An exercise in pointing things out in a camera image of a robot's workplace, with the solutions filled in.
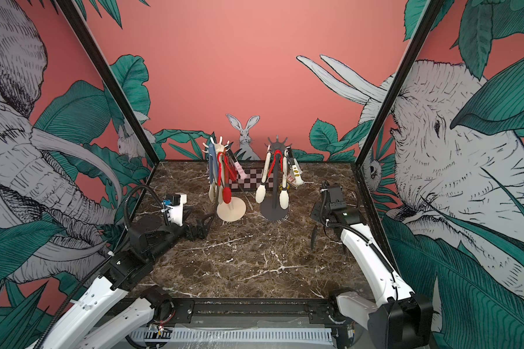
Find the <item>cream utensil rack stand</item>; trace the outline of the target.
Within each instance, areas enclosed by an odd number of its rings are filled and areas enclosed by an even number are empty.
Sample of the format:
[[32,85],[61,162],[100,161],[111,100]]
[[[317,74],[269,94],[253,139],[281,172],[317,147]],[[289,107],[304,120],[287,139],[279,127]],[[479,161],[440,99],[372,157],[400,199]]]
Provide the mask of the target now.
[[203,145],[208,160],[208,196],[217,204],[216,214],[224,222],[239,221],[246,213],[246,204],[233,196],[231,185],[245,179],[245,171],[231,151],[231,144],[223,144],[222,137],[218,143],[210,137]]

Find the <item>black tongs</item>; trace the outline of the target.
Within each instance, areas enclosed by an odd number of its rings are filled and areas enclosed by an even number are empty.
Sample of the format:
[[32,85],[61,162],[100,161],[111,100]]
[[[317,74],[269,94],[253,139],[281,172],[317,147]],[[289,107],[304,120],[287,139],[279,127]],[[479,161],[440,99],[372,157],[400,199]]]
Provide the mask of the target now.
[[319,229],[319,225],[315,225],[311,231],[311,237],[310,237],[310,250],[311,251],[314,251],[315,246],[316,246],[318,229]]

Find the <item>white steel tongs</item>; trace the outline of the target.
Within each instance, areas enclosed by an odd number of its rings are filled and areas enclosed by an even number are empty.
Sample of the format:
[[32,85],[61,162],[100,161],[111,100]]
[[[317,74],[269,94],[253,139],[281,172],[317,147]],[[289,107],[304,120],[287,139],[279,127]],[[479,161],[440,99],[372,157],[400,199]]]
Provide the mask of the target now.
[[282,156],[282,189],[279,194],[279,205],[284,210],[288,209],[289,207],[287,155],[288,150],[285,150]]

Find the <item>pink steel tongs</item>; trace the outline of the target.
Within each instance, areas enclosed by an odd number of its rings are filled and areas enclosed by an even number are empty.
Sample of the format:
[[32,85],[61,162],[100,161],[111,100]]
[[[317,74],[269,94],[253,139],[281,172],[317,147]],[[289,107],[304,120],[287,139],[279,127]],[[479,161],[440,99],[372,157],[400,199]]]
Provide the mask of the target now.
[[235,158],[233,158],[232,161],[233,161],[233,164],[234,164],[234,168],[237,171],[238,177],[241,180],[246,180],[247,179],[247,175],[246,175],[245,171],[243,170],[241,164]]

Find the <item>dark grey utensil rack stand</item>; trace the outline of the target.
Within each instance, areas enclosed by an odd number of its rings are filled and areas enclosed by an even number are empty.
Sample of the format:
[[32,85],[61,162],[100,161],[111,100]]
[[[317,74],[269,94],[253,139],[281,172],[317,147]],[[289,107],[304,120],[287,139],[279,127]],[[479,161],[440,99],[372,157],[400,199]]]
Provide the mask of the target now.
[[[279,141],[279,137],[276,136],[276,141],[272,141],[270,138],[268,138],[269,145],[271,146],[271,152],[273,153],[276,150],[281,150],[282,153],[286,150],[287,147],[285,145],[285,142],[287,141],[287,138],[283,142]],[[264,198],[264,201],[260,204],[261,214],[268,220],[268,221],[277,221],[285,218],[285,216],[288,213],[288,209],[284,210],[279,205],[279,194],[282,189],[282,172],[280,175],[277,175],[277,173],[273,173],[274,179],[273,179],[273,194],[271,199],[266,199],[266,196]]]

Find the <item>red looped steel tongs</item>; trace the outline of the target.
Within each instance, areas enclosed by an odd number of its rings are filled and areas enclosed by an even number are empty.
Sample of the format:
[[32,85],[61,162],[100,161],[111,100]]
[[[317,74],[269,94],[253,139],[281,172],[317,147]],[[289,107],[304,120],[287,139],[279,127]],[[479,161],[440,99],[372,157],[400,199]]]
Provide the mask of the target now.
[[270,161],[270,166],[268,170],[267,179],[269,180],[273,173],[280,175],[282,171],[282,156],[283,153],[281,150],[276,150],[272,153],[272,160]]

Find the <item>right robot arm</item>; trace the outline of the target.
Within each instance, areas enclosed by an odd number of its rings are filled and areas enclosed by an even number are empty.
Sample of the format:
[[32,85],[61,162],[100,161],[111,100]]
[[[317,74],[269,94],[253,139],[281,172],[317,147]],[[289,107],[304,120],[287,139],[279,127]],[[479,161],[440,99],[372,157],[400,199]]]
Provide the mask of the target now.
[[332,229],[363,272],[374,301],[354,292],[336,295],[339,313],[365,328],[375,348],[422,348],[431,339],[432,301],[414,292],[376,242],[359,209],[349,206],[339,184],[323,182],[311,219]]

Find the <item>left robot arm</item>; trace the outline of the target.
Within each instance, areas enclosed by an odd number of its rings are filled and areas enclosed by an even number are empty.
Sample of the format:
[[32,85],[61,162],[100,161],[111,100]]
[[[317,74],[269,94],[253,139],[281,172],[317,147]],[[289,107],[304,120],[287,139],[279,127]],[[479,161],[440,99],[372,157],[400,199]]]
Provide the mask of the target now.
[[147,215],[131,222],[128,200],[122,203],[128,230],[115,253],[85,277],[92,283],[73,306],[61,305],[51,323],[31,348],[112,348],[123,337],[145,324],[154,324],[159,332],[175,318],[173,298],[158,285],[141,293],[125,310],[98,330],[94,326],[138,283],[153,271],[163,254],[183,238],[204,239],[210,231],[215,212],[204,215],[195,224],[186,223],[194,211],[184,193],[160,199],[150,186],[134,187],[151,194],[161,208],[161,215]]

